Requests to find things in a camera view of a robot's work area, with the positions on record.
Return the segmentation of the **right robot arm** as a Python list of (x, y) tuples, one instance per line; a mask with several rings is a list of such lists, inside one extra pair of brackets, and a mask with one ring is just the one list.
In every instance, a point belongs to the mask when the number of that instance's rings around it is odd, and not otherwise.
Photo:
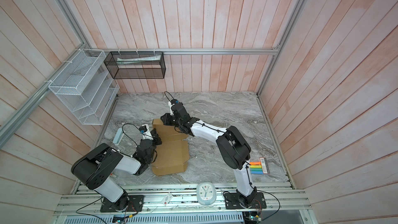
[(161, 116), (164, 125), (173, 126), (184, 134), (203, 138), (217, 144), (224, 162), (234, 170), (237, 193), (248, 198), (254, 191), (251, 176), (246, 169), (250, 160), (251, 147), (235, 126), (216, 127), (199, 118), (191, 117), (183, 103), (168, 102), (170, 112)]

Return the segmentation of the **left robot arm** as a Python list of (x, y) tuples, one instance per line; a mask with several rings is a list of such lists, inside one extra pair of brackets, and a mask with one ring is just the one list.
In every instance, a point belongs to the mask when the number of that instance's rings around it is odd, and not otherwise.
[(110, 175), (114, 170), (141, 175), (156, 160), (155, 149), (162, 144), (156, 129), (145, 131), (142, 125), (139, 130), (143, 138), (133, 155), (128, 156), (107, 144), (100, 144), (73, 164), (72, 174), (111, 203), (127, 199), (125, 190)]

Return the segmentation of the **colourful marker pack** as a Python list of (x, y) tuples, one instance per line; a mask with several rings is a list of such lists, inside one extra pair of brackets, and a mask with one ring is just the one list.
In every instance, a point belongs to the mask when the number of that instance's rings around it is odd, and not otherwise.
[(258, 161), (250, 162), (249, 164), (251, 174), (264, 175), (270, 173), (267, 160), (264, 157), (260, 157)]

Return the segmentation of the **white paper tag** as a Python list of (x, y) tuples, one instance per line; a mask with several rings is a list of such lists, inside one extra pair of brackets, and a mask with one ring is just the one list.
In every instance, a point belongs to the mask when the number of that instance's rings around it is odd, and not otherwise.
[(172, 193), (170, 193), (170, 192), (168, 192), (167, 194), (166, 194), (166, 196), (162, 199), (162, 204), (164, 205), (164, 206), (166, 206), (167, 204), (169, 204), (169, 202), (173, 199), (173, 195), (172, 195)]

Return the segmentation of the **aluminium rail front frame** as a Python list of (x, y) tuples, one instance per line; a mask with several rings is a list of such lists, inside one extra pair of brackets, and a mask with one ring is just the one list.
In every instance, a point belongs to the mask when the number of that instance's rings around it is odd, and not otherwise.
[[(310, 205), (309, 199), (304, 190), (293, 189), (287, 182), (256, 183), (257, 190), (264, 194), (266, 208), (257, 209), (262, 212), (262, 217), (268, 215), (276, 216), (282, 211), (298, 211), (301, 219), (306, 224), (316, 224), (317, 220)], [(169, 185), (134, 185), (125, 186), (124, 189), (129, 195), (144, 195), (143, 209), (139, 217), (146, 217), (154, 214), (174, 214), (180, 217), (186, 213), (202, 213), (213, 215), (231, 214), (231, 209), (226, 209), (223, 193), (235, 192), (235, 183), (216, 183), (217, 198), (212, 205), (201, 205), (197, 200), (196, 184), (169, 184)], [(164, 206), (162, 199), (170, 192), (173, 199)], [(96, 223), (105, 214), (100, 212), (100, 195), (86, 186), (80, 185), (73, 195), (63, 195), (54, 212), (55, 217), (84, 216), (87, 214)]]

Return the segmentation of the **paper in black basket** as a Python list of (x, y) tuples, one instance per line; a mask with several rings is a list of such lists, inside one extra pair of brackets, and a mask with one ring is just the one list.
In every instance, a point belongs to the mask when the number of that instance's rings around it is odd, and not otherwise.
[(137, 57), (137, 58), (118, 58), (117, 64), (118, 65), (157, 65), (161, 62), (162, 56), (150, 56), (150, 57)]

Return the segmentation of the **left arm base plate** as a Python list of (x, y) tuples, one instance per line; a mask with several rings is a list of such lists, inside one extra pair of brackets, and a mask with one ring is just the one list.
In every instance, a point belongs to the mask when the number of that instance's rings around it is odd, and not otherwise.
[(144, 195), (123, 194), (115, 203), (104, 198), (100, 212), (141, 212), (144, 204)]

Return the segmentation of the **white round clock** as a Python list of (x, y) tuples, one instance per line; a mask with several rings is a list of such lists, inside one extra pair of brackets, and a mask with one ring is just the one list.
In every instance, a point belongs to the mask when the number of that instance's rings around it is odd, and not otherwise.
[(201, 205), (212, 205), (217, 198), (217, 191), (213, 183), (203, 182), (197, 186), (197, 200)]

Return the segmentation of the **light blue small device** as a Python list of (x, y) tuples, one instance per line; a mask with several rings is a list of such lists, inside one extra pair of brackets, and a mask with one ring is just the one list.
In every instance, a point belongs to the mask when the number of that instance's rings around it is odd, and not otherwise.
[(113, 144), (114, 144), (114, 145), (119, 145), (120, 142), (121, 142), (121, 140), (123, 139), (123, 137), (124, 137), (123, 128), (119, 128), (119, 129), (117, 130), (117, 133), (115, 134), (114, 139), (113, 139)]

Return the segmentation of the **brown cardboard box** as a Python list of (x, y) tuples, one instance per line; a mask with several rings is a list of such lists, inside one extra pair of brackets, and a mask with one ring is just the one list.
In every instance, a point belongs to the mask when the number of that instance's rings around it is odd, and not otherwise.
[(151, 165), (156, 176), (182, 173), (187, 170), (189, 156), (188, 135), (177, 132), (173, 126), (164, 125), (161, 119), (154, 119), (152, 127), (162, 144), (156, 147), (157, 158)]

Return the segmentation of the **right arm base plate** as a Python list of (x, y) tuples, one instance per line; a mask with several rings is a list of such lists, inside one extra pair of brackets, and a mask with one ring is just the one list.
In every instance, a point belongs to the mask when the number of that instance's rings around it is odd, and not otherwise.
[(224, 192), (223, 194), (226, 209), (265, 209), (266, 202), (264, 194), (253, 191), (249, 196), (239, 192)]

